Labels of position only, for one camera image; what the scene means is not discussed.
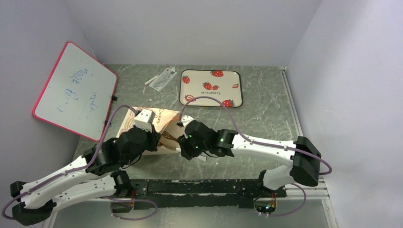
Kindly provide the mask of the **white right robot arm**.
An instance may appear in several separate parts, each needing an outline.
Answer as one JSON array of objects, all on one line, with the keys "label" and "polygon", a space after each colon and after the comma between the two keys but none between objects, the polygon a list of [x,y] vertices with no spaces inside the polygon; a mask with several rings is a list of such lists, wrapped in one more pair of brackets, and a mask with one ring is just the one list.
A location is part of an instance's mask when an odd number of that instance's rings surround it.
[{"label": "white right robot arm", "polygon": [[264,171],[256,185],[258,194],[263,197],[291,183],[309,187],[318,185],[321,153],[306,137],[299,136],[296,141],[268,140],[235,130],[215,131],[196,120],[181,121],[178,126],[184,128],[184,134],[178,137],[180,154],[188,160],[206,153],[217,157],[252,156],[278,162],[280,166]]}]

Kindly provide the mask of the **beige paper bag orange handles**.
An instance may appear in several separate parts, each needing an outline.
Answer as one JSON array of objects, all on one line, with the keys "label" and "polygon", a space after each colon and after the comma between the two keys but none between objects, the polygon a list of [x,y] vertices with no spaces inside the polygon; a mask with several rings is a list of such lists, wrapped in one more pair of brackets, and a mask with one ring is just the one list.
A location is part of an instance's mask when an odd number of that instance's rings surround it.
[{"label": "beige paper bag orange handles", "polygon": [[[179,120],[179,112],[164,108],[150,107],[134,107],[134,109],[139,112],[143,109],[152,110],[155,113],[153,128],[162,135],[158,142],[157,151],[144,151],[142,155],[177,154],[177,149],[179,148],[177,137],[183,134],[183,130],[176,126]],[[119,138],[121,133],[127,132],[134,127],[135,117],[136,115],[133,111],[127,111],[116,135],[117,138]]]}]

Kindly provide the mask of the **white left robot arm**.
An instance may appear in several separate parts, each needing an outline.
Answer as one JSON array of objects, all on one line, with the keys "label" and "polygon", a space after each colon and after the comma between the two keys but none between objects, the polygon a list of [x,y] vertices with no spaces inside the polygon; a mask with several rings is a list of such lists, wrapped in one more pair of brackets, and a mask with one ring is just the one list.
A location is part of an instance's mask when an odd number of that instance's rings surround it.
[{"label": "white left robot arm", "polygon": [[30,183],[12,183],[10,194],[17,204],[10,219],[30,226],[82,201],[132,195],[130,178],[122,168],[143,152],[156,151],[161,136],[154,128],[146,131],[134,126],[119,137],[98,143],[53,174]]}]

